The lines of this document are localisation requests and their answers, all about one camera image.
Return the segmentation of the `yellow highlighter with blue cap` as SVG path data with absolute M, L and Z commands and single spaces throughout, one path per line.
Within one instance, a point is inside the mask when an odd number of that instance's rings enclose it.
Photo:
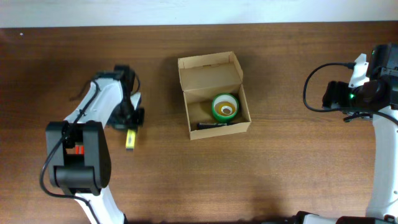
M 135 149 L 135 144 L 136 144 L 136 131 L 133 129 L 128 129 L 125 147 L 129 151 L 133 151 Z

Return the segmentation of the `orange utility knife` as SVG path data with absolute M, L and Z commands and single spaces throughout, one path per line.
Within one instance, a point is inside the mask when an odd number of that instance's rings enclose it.
M 85 153 L 85 148 L 83 145 L 77 145 L 75 146 L 75 154 L 81 154 L 84 155 Z

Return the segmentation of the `orange and black stapler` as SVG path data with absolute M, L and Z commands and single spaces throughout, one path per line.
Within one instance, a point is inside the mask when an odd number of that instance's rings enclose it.
M 197 129 L 202 130 L 202 129 L 210 129 L 210 128 L 219 128 L 219 127 L 229 126 L 229 125 L 232 125 L 232 123 L 198 123 Z

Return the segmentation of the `brown cardboard box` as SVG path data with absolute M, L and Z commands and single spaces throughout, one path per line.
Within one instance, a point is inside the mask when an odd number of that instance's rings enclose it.
M 178 74 L 187 112 L 191 140 L 244 133 L 251 117 L 243 87 L 243 70 L 234 52 L 199 55 L 178 59 Z M 239 102 L 237 115 L 223 126 L 197 129 L 198 123 L 220 123 L 211 111 L 216 95 L 229 93 Z

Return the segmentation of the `small yellow tape roll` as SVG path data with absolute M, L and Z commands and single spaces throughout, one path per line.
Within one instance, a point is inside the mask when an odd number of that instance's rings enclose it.
M 236 111 L 235 105 L 230 102 L 220 102 L 218 105 L 218 113 L 222 116 L 231 116 Z

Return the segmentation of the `green tape roll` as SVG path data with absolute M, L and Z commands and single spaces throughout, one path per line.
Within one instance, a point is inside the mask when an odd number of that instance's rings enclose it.
M 222 93 L 213 98 L 211 111 L 214 118 L 221 123 L 228 123 L 233 120 L 238 110 L 238 100 L 229 93 Z

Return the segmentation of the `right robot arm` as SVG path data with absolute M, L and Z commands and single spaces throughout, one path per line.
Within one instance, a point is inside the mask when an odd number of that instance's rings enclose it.
M 344 63 L 353 74 L 348 83 L 330 81 L 320 113 L 340 111 L 344 122 L 360 118 L 372 122 L 376 138 L 374 181 L 363 217 L 327 218 L 300 211 L 293 223 L 397 223 L 397 44 L 373 48 Z

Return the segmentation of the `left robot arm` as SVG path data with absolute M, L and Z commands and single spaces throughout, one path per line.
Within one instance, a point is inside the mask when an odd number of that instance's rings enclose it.
M 134 149 L 145 114 L 140 87 L 128 65 L 97 72 L 78 94 L 82 99 L 78 107 L 45 129 L 47 158 L 40 188 L 51 197 L 77 201 L 91 223 L 128 222 L 109 188 L 111 158 L 104 129 L 126 132 L 126 149 Z

